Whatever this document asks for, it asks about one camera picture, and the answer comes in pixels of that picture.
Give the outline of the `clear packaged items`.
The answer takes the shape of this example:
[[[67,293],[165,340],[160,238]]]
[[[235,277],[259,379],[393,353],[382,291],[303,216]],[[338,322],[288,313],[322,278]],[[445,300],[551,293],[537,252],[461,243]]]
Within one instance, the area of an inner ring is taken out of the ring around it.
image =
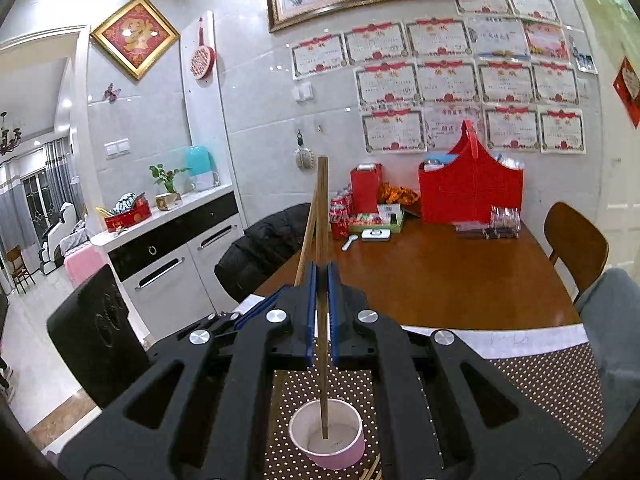
[[[490,221],[484,229],[486,240],[518,238],[521,231],[521,216],[516,208],[492,207]]]

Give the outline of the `black jacket on chair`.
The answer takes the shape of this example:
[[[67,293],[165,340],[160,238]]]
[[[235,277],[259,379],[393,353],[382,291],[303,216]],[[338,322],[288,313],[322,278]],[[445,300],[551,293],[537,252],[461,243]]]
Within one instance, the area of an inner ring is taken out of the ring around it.
[[[224,291],[238,304],[302,248],[310,203],[257,221],[235,240],[214,266]]]

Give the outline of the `red tin box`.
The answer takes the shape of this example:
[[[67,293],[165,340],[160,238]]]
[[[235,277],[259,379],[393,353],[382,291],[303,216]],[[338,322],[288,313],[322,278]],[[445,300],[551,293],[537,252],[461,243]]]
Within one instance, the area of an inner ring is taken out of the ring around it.
[[[108,232],[113,233],[118,230],[129,229],[152,216],[151,207],[145,198],[140,198],[134,202],[128,211],[116,214],[114,217],[104,219]]]

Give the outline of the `red cola can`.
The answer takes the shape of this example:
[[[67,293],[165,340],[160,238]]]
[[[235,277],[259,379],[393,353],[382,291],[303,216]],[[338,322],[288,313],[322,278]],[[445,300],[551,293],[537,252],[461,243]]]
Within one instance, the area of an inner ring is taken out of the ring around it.
[[[330,208],[331,232],[334,240],[349,237],[349,215],[343,204],[333,204]]]

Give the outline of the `wooden chopstick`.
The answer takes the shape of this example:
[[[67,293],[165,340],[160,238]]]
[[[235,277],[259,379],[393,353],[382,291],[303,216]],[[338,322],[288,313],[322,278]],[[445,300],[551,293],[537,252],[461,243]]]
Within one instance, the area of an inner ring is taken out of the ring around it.
[[[381,480],[383,478],[381,455],[375,456],[374,461],[368,469],[363,471],[359,480]]]
[[[321,435],[326,440],[329,437],[328,417],[328,279],[326,265],[328,264],[331,237],[329,225],[329,161],[326,156],[318,158],[317,174],[317,225],[316,225],[316,263],[318,266],[318,347],[319,347],[319,390]]]
[[[308,255],[310,251],[310,245],[312,240],[314,239],[314,229],[316,228],[317,222],[317,204],[318,204],[318,190],[314,189],[314,194],[312,194],[312,199],[309,207],[309,214],[306,223],[306,229],[303,239],[302,248],[300,248],[299,259],[297,263],[297,269],[295,274],[294,285],[299,286],[303,283],[303,278],[305,274],[306,263],[308,260]]]

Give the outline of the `red gift bag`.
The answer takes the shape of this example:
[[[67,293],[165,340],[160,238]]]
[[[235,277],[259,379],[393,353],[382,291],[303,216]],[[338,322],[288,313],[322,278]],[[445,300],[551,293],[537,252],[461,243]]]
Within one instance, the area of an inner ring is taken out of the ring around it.
[[[478,140],[472,122],[461,125],[454,158],[436,169],[418,169],[421,220],[488,223],[495,208],[522,209],[524,171],[503,166]]]

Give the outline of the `white small device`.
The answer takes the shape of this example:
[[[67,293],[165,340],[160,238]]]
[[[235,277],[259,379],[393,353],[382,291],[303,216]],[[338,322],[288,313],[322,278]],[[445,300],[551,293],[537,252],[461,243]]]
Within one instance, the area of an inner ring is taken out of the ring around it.
[[[392,237],[390,229],[365,229],[360,234],[364,242],[388,242]]]

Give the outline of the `red tall box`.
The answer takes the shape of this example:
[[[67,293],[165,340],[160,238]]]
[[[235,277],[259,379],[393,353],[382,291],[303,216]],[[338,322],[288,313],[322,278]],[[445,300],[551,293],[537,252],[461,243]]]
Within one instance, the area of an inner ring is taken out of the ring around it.
[[[383,166],[379,162],[359,165],[350,172],[355,214],[374,214],[378,211],[378,189],[382,180]]]

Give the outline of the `gold framed red picture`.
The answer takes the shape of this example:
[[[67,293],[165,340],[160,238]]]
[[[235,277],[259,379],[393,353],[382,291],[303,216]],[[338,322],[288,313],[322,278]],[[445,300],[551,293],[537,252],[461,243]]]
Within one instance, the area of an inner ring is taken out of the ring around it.
[[[140,80],[180,34],[150,0],[130,0],[93,29],[91,38]]]

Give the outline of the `pink blanket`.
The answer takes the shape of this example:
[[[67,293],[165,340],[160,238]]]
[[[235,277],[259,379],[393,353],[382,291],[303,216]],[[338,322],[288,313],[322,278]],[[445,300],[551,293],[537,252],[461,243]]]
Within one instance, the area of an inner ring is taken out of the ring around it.
[[[103,252],[91,242],[71,249],[64,259],[65,270],[73,288],[80,286],[106,264],[107,260]]]

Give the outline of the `green tray with items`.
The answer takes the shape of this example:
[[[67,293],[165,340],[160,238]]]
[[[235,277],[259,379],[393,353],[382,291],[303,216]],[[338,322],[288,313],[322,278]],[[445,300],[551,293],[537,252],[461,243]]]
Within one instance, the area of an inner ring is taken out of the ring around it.
[[[390,230],[399,234],[404,224],[404,213],[399,214],[357,214],[348,220],[351,233],[361,233],[367,229]]]

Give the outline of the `round red wall ornament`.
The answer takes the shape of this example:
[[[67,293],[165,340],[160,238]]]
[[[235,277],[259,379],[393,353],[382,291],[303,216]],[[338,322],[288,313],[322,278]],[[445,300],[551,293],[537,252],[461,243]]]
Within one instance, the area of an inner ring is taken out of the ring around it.
[[[190,59],[190,72],[195,80],[208,77],[216,61],[215,50],[205,42],[204,20],[198,19],[198,45]]]

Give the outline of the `hanging round brush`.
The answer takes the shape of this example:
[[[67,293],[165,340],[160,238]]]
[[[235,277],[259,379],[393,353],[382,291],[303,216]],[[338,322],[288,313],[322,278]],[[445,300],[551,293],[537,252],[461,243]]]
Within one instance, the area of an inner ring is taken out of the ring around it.
[[[302,130],[296,130],[297,148],[294,153],[296,167],[302,171],[310,171],[314,169],[316,159],[314,152],[310,148],[306,148]]]

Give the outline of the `white black sideboard cabinet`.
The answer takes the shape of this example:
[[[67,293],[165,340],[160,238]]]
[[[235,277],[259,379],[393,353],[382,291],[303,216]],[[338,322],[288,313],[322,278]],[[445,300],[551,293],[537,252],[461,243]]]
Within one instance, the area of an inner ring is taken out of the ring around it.
[[[143,333],[160,340],[236,308],[214,267],[244,226],[233,186],[222,184],[186,194],[171,210],[154,209],[126,230],[96,234],[91,243],[107,256]]]

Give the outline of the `small green potted plant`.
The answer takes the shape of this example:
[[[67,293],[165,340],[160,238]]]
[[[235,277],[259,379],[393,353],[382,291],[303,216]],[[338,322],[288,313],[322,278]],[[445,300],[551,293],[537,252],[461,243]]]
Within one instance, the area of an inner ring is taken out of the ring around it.
[[[149,170],[156,185],[159,185],[164,192],[155,197],[158,210],[168,211],[170,200],[178,200],[180,194],[176,191],[175,178],[178,174],[185,174],[188,167],[167,170],[163,164],[150,165]]]

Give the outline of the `red diamond door decoration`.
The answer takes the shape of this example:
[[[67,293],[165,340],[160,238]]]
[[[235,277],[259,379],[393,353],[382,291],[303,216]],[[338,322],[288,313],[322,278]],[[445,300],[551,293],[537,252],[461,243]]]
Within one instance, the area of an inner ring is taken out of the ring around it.
[[[613,87],[623,102],[623,106],[626,108],[631,123],[634,125],[634,128],[637,128],[640,122],[640,81],[628,58],[623,58],[623,61],[620,63]]]

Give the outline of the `brown polka dot placemat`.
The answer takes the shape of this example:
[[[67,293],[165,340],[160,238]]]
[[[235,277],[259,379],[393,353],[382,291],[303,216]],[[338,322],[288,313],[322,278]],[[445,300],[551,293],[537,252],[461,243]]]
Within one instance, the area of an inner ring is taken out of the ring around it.
[[[596,363],[588,344],[548,353],[473,363],[457,361],[435,377],[419,365],[420,378],[436,431],[438,449],[446,463],[468,457],[462,438],[517,422],[526,401],[542,408],[584,447],[590,460],[603,450],[604,409]],[[329,393],[356,406],[364,426],[363,458],[347,469],[316,466],[288,437],[294,412],[314,396],[319,374],[285,375],[280,413],[265,455],[267,479],[359,479],[380,454],[380,425],[376,420],[371,374],[367,370],[328,370]]]

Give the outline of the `brown wooden chair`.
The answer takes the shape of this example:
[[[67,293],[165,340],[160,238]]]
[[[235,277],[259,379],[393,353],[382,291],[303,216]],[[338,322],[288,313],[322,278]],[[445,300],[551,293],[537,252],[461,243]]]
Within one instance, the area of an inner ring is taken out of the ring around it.
[[[551,248],[549,261],[562,261],[577,288],[575,301],[604,271],[610,245],[599,229],[564,202],[555,203],[544,219],[544,237]]]

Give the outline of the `light blue humidifier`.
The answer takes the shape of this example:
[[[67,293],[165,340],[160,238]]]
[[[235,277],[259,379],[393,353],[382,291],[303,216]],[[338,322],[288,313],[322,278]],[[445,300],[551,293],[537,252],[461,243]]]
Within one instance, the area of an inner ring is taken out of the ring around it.
[[[193,145],[186,150],[184,164],[194,192],[203,192],[220,185],[214,160],[205,146]]]

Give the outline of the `pink cylindrical cup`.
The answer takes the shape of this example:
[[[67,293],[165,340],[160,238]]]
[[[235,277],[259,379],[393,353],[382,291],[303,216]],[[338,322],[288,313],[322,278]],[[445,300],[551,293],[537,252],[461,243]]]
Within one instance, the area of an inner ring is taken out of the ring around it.
[[[304,404],[294,413],[288,436],[316,466],[333,471],[355,466],[366,449],[362,417],[352,404],[340,399],[328,400],[326,437],[319,400]]]

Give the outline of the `grey cushioned chair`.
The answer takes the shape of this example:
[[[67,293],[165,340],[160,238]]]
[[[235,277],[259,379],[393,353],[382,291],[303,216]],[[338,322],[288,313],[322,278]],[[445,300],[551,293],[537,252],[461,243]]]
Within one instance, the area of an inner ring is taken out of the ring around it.
[[[607,270],[575,307],[597,363],[609,445],[639,404],[639,285],[623,269]]]

